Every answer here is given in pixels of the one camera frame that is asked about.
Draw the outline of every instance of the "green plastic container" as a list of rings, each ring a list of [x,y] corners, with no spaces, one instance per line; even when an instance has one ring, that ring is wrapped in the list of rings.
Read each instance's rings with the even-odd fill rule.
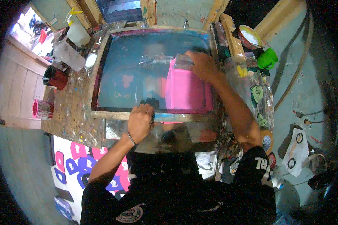
[[[257,62],[259,68],[270,70],[273,68],[274,64],[278,62],[278,57],[273,49],[268,48],[258,57]]]

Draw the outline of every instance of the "hand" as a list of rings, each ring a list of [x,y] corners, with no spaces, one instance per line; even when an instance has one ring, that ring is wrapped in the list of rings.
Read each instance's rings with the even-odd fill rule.
[[[151,117],[154,108],[149,104],[135,106],[129,115],[128,131],[136,144],[147,137],[152,129]]]
[[[205,53],[187,51],[185,53],[194,62],[191,70],[200,79],[206,82],[213,82],[221,79],[223,74],[218,70],[212,57]]]

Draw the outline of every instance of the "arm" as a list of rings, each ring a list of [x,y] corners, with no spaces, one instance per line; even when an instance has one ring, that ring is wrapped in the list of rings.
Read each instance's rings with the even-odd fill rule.
[[[135,106],[130,113],[128,121],[128,131],[134,142],[138,144],[150,133],[150,121],[154,108],[149,104]],[[119,164],[125,155],[134,146],[129,136],[125,133],[114,147],[108,150],[94,166],[89,176],[91,182],[109,183],[116,173]]]
[[[228,84],[225,74],[221,73],[214,60],[204,53],[186,52],[193,60],[192,71],[199,78],[212,83],[225,106],[233,133],[244,153],[254,146],[261,146],[259,126],[252,112],[241,97]]]

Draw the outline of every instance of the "spray bottle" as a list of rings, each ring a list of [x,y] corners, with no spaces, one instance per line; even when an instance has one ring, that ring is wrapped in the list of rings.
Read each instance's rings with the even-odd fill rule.
[[[75,23],[71,17],[75,14],[82,13],[83,11],[74,11],[75,8],[69,11],[66,16],[66,21],[68,22],[70,29],[68,30],[68,38],[76,44],[76,46],[81,47],[81,45],[86,45],[90,41],[90,35],[86,32],[85,28],[79,24]]]

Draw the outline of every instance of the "bracelet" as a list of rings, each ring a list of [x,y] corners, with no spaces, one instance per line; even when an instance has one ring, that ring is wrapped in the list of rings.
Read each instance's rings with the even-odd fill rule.
[[[131,137],[129,131],[126,132],[126,134],[129,136],[131,142],[133,143],[134,146],[136,146],[137,144],[134,142],[133,138]]]

